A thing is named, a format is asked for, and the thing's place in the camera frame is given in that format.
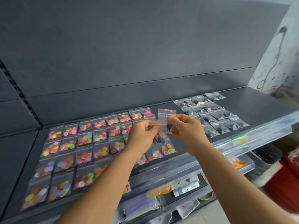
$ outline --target person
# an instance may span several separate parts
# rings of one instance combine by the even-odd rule
[[[196,157],[231,224],[296,223],[277,204],[251,184],[207,139],[200,122],[187,115],[172,116],[169,122]],[[56,224],[110,224],[136,161],[159,132],[147,130],[148,120],[134,124],[125,148],[104,169],[92,187],[83,193]]]

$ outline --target gray panel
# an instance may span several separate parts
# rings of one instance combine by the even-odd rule
[[[248,0],[2,0],[25,96],[255,67],[288,6]]]
[[[246,86],[255,67],[27,98],[44,126]]]
[[[288,115],[296,111],[291,104],[286,101],[275,99],[269,95],[263,94],[259,91],[251,89],[249,87],[239,88],[235,90],[222,92],[227,98],[215,101],[217,104],[225,107],[230,110],[232,113],[240,116],[244,121],[250,124],[249,127],[245,127],[238,131],[229,132],[216,136],[212,139],[209,139],[210,142],[215,142],[224,138],[230,138],[235,134],[238,134],[242,131],[247,131],[250,128],[257,127],[259,125],[265,124],[269,121],[275,120],[277,118]],[[158,108],[167,108],[167,109],[176,109],[178,113],[181,113],[180,108],[175,105],[173,102],[168,102],[166,104],[154,105],[151,106],[153,113],[157,113]],[[24,167],[23,174],[18,181],[16,190],[12,195],[10,203],[8,204],[6,213],[4,215],[3,223],[34,223],[42,221],[49,217],[60,214],[62,211],[67,209],[73,200],[78,198],[79,195],[74,194],[70,197],[56,201],[50,204],[43,204],[32,208],[31,210],[19,212],[19,208],[22,205],[22,200],[24,194],[26,193],[26,186],[29,179],[31,178],[36,164],[39,160],[39,155],[44,143],[44,140],[47,137],[48,129],[43,129],[39,132],[39,135],[36,139],[34,147],[29,155],[28,161]],[[182,154],[186,151],[184,150],[184,145],[179,139],[175,139],[170,135],[171,141],[174,144],[174,147],[179,151],[178,153]],[[149,168],[154,162],[149,162],[148,164],[143,165],[143,171],[145,168]]]
[[[0,136],[39,128],[23,101],[0,102]]]
[[[17,183],[17,179],[34,143],[37,132],[31,131],[0,138],[0,170],[2,170],[0,181],[0,216]]]
[[[0,102],[19,99],[19,95],[0,69]]]

